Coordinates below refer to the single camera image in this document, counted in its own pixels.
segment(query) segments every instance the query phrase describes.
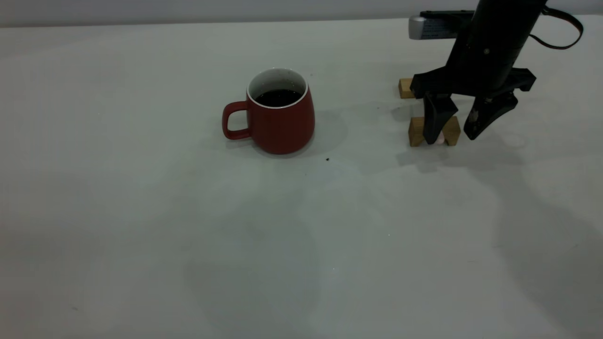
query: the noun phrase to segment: coffee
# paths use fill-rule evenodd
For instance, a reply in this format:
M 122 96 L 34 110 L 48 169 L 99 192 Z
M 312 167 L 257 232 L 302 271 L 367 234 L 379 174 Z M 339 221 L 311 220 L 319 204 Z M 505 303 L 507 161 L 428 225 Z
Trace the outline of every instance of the coffee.
M 261 94 L 255 98 L 260 105 L 268 107 L 283 107 L 290 105 L 302 97 L 301 94 L 290 89 L 275 89 Z

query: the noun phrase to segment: table surface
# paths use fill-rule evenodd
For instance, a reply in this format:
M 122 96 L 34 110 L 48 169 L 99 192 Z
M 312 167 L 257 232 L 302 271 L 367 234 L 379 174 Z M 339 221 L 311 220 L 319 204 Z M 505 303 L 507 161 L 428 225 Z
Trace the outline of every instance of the table surface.
M 515 110 L 419 148 L 397 81 L 453 41 L 406 19 L 0 30 L 0 335 L 600 337 L 603 17 L 579 18 L 572 49 L 527 42 Z M 290 156 L 220 127 L 273 66 L 314 96 Z

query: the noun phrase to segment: black cable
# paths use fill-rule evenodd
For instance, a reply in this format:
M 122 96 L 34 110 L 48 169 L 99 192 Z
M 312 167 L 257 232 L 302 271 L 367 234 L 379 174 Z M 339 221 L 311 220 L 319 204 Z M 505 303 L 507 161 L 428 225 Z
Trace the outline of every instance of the black cable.
M 567 22 L 569 22 L 570 24 L 572 24 L 574 27 L 576 27 L 578 29 L 578 31 L 580 32 L 580 35 L 578 36 L 578 40 L 574 41 L 573 44 L 571 45 L 567 45 L 567 46 L 553 46 L 550 43 L 546 43 L 544 41 L 542 41 L 541 38 L 530 34 L 529 36 L 533 37 L 534 40 L 538 41 L 540 44 L 542 44 L 543 46 L 546 46 L 548 48 L 552 48 L 552 49 L 568 49 L 571 46 L 574 46 L 578 43 L 578 41 L 580 41 L 580 38 L 582 38 L 582 33 L 584 32 L 584 26 L 582 26 L 582 23 L 580 21 L 578 21 L 575 17 L 573 17 L 571 14 L 566 13 L 564 11 L 560 11 L 560 10 L 555 10 L 553 8 L 549 8 L 547 6 L 545 6 L 542 9 L 542 14 L 543 15 L 550 15 L 552 17 L 557 17 L 559 19 L 565 20 Z

